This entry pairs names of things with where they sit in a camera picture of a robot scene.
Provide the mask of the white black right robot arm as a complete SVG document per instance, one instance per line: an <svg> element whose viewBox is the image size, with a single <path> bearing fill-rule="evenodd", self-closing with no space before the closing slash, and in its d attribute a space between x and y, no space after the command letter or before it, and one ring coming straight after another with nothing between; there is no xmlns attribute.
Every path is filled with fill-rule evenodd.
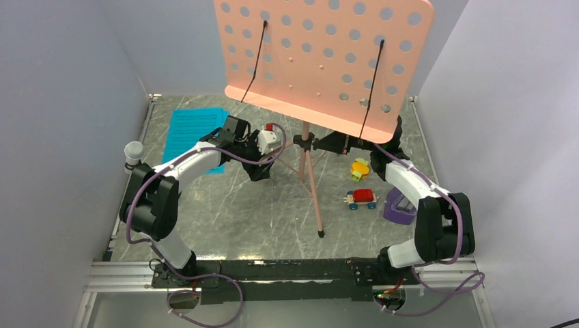
<svg viewBox="0 0 579 328"><path fill-rule="evenodd" d="M347 154L352 148L368 150L372 171L401 191L416 209L414 236L380 251L377 275L386 284L395 283L408 267L453 264L475 251L470 200L464 193L443 189L420 172L401 148L402 132L399 118L393 138L386 143L337 131L313 142L314 149L336 154Z"/></svg>

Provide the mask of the pink music stand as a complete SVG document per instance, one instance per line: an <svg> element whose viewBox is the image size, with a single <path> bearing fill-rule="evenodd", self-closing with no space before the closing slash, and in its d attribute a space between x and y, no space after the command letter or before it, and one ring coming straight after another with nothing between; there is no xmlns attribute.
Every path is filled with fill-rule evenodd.
<svg viewBox="0 0 579 328"><path fill-rule="evenodd" d="M434 19L429 1L215 1L226 96L385 144Z"/></svg>

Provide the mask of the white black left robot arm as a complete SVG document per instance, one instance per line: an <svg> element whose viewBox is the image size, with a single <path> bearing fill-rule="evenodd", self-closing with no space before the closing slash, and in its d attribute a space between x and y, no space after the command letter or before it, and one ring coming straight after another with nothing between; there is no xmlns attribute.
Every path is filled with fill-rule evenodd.
<svg viewBox="0 0 579 328"><path fill-rule="evenodd" d="M155 167L140 161L131 164L119 210L126 240L131 245L147 243L170 267L169 278L176 285L191 285L197 274L197 257L175 228L183 188L229 161L240 162L252 181L268 179L286 141L287 134L277 123L251 130L248 121L230 115L222 127L166 163Z"/></svg>

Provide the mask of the blue sheet music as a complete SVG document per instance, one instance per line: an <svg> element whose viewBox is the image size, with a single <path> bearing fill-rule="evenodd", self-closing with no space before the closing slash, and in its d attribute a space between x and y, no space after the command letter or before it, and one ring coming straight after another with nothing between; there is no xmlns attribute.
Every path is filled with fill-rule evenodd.
<svg viewBox="0 0 579 328"><path fill-rule="evenodd" d="M176 109L171 117L162 163L179 157L202 137L222 127L228 115L221 107Z"/></svg>

